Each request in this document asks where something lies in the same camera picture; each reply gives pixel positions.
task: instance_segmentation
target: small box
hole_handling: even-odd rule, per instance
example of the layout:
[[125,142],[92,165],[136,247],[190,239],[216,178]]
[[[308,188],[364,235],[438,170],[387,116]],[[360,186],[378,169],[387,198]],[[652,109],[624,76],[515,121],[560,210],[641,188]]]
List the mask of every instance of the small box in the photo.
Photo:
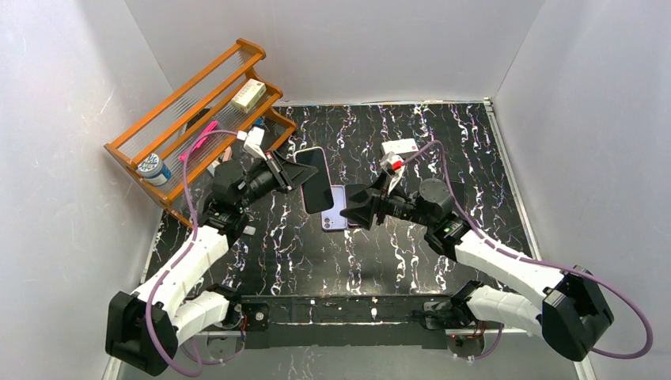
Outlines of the small box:
[[261,95],[266,93],[266,84],[263,82],[256,81],[254,79],[249,79],[245,85],[242,86],[240,91],[238,91],[233,99],[231,104],[238,111],[244,113],[249,112],[250,109],[254,107]]
[[398,154],[403,159],[409,158],[413,154],[417,153],[419,149],[417,148],[417,142],[415,139],[401,139],[394,141],[387,141],[382,143],[382,154],[387,154],[393,152]]

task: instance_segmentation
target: smartphone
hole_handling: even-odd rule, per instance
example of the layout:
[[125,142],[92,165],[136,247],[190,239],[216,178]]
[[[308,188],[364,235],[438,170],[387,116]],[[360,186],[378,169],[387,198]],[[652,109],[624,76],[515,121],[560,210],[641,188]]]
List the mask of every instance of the smartphone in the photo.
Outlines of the smartphone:
[[317,174],[301,185],[305,212],[315,214],[333,208],[331,178],[328,176],[324,150],[318,146],[299,150],[294,153],[294,161],[298,164],[314,166],[318,170]]
[[331,194],[333,195],[333,207],[321,212],[321,228],[324,231],[346,230],[347,218],[340,215],[347,204],[345,187],[341,184],[334,184],[331,186]]
[[[356,203],[358,203],[354,199],[354,195],[362,191],[366,186],[364,184],[346,184],[345,185],[345,198],[347,199],[347,202],[345,203],[345,206],[347,208],[350,208],[354,206]],[[352,228],[360,227],[356,221],[347,218],[347,225]]]

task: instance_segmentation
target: white enclosure wall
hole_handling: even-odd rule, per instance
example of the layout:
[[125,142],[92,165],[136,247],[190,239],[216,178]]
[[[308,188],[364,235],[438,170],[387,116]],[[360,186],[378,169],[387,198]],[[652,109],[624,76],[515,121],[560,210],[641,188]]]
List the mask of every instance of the white enclosure wall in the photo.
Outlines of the white enclosure wall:
[[[487,334],[487,341],[495,339]],[[233,353],[231,339],[215,344],[212,352]],[[207,352],[200,341],[201,352]],[[186,368],[195,364],[181,352],[176,360]],[[156,378],[123,366],[118,380],[179,380],[168,369]],[[573,363],[557,355],[542,340],[524,333],[507,333],[496,352],[468,364],[443,350],[419,346],[282,347],[246,350],[225,366],[206,366],[199,380],[578,380]]]
[[[580,264],[650,317],[653,351],[590,354],[598,378],[669,378],[671,2],[548,1],[495,99],[544,259]],[[643,327],[607,295],[616,323],[597,345],[633,352]]]
[[294,104],[496,93],[543,0],[127,0],[176,89],[236,38]]
[[0,2],[0,378],[103,374],[159,216],[103,144],[170,93],[123,0]]

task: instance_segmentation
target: black marble surface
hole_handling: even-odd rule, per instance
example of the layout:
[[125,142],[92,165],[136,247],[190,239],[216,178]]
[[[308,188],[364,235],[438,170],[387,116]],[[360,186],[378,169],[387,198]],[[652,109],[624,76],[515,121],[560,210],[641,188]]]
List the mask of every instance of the black marble surface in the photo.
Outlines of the black marble surface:
[[[484,106],[474,104],[401,104],[280,108],[293,119],[296,133],[279,149],[293,152],[321,146],[332,184],[368,184],[381,158],[380,144],[414,138],[422,146],[443,142],[449,177],[465,188],[467,212],[493,238],[529,255],[521,220]],[[233,156],[252,159],[234,147]],[[442,178],[437,150],[408,166],[400,186],[413,192],[423,178]],[[197,196],[207,185],[192,189]],[[192,293],[213,282],[236,287],[243,295],[391,295],[458,291],[470,279],[498,285],[472,268],[438,256],[423,240],[424,228],[387,218],[371,231],[324,232],[320,215],[303,211],[300,192],[272,193],[254,203],[243,236],[198,282]],[[164,213],[147,276],[181,246],[187,233]]]

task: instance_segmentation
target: wooden rack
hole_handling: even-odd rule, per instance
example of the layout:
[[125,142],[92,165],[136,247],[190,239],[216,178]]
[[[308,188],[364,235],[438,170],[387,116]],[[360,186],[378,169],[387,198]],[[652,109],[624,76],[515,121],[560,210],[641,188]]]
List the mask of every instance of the wooden rack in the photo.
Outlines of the wooden rack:
[[[246,131],[255,120],[265,117],[274,126],[275,135],[278,136],[268,149],[278,148],[296,130],[292,120],[279,115],[272,107],[282,97],[282,90],[260,78],[254,70],[254,65],[265,57],[266,53],[259,45],[243,39],[237,40],[230,49],[135,125],[104,146],[152,200],[186,226],[192,226],[188,213],[183,207],[174,207],[178,197],[184,198],[182,161],[179,156],[212,120],[218,121],[219,128]],[[230,101],[250,78],[265,83],[266,93],[245,114],[236,110]],[[180,135],[178,132],[183,131],[187,124],[189,128]],[[189,158],[188,183],[200,177],[233,141],[235,138],[231,135],[209,136]],[[158,154],[172,173],[169,181],[158,187],[149,184],[136,172],[138,164],[152,153]]]

